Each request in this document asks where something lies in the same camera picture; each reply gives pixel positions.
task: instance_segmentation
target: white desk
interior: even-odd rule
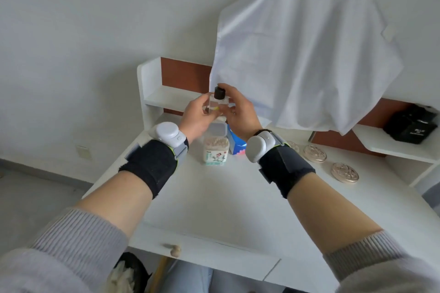
[[[160,121],[179,117],[163,114]],[[286,140],[304,143],[304,132],[278,129]],[[112,177],[142,132],[89,192]],[[317,174],[374,219],[414,256],[440,270],[440,218],[406,186],[381,157],[321,146],[328,159],[313,164]],[[334,292],[337,282],[276,185],[245,156],[228,156],[224,167],[204,166],[201,142],[151,203],[130,246],[169,256],[180,245],[180,258],[249,278],[311,293]],[[356,185],[338,182],[333,162],[357,170]]]

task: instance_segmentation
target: drawer knob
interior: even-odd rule
[[[173,246],[173,248],[171,249],[171,256],[173,257],[179,257],[180,256],[180,252],[182,251],[180,246]]]

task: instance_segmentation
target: rose gold compact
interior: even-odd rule
[[[298,154],[300,154],[300,146],[298,146],[298,144],[295,144],[293,141],[291,141],[291,140],[287,140],[286,141],[288,144],[289,144],[289,146],[291,147],[291,148],[293,148],[294,150],[295,150],[295,152],[297,152]]]
[[[313,163],[323,163],[327,159],[327,154],[319,147],[307,145],[304,147],[304,157]]]
[[[342,183],[355,184],[359,180],[359,174],[345,163],[333,163],[331,173]]]

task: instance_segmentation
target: black perfume bottle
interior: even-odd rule
[[[437,128],[432,121],[439,112],[429,106],[413,104],[393,114],[383,130],[394,140],[420,144]]]

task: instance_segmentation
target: hand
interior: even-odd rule
[[[220,111],[218,110],[208,114],[202,109],[211,94],[202,94],[195,100],[192,100],[185,109],[180,121],[179,130],[187,137],[188,143],[192,143],[194,139],[199,138],[208,129],[209,124],[220,116]]]
[[[233,133],[244,141],[248,141],[263,128],[256,116],[252,102],[235,87],[227,84],[218,84],[218,86],[226,90],[226,96],[232,99],[229,102],[235,103],[235,107],[228,107],[225,104],[219,105],[219,110],[226,116]]]

